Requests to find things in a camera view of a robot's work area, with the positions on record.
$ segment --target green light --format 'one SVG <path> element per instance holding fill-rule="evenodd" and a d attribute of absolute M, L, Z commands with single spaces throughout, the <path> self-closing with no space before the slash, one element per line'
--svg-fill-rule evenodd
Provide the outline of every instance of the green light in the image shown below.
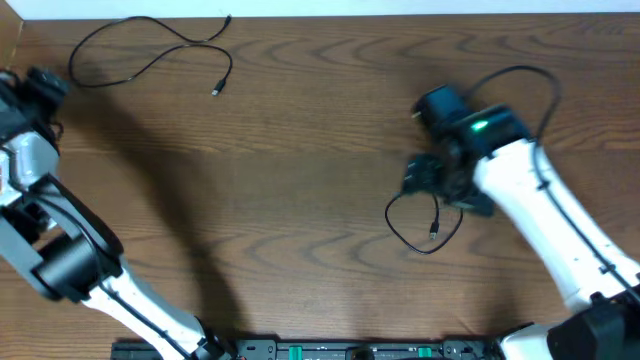
<path fill-rule="evenodd" d="M 487 125 L 489 125 L 489 122 L 487 120 L 481 120 L 471 125 L 471 130 L 480 131 L 484 129 Z"/>

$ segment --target wood grain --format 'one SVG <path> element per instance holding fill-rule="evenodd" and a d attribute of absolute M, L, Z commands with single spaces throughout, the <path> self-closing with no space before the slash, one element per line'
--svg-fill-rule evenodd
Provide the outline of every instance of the wood grain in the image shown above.
<path fill-rule="evenodd" d="M 567 315 L 541 262 L 502 214 L 469 216 L 442 251 L 419 257 L 383 208 L 408 153 L 428 146 L 409 110 L 444 82 L 501 67 L 556 73 L 565 101 L 547 134 L 566 183 L 606 232 L 640 257 L 640 17 L 415 16 L 235 19 L 226 59 L 185 50 L 133 83 L 74 89 L 63 182 L 119 234 L 135 270 L 225 332 L 282 338 L 422 339 L 483 334 Z M 66 74 L 102 21 L 29 22 L 16 58 Z M 169 20 L 206 37 L 220 19 Z M 114 28 L 79 54 L 86 81 L 125 77 L 175 38 Z M 534 127 L 546 84 L 512 76 L 478 104 L 509 102 Z M 424 239 L 426 196 L 393 208 Z M 455 211 L 443 215 L 443 231 Z M 0 358 L 106 358 L 133 334 L 106 316 L 41 299 L 0 263 Z"/>
<path fill-rule="evenodd" d="M 11 65 L 21 29 L 22 19 L 5 0 L 0 0 L 0 68 Z"/>

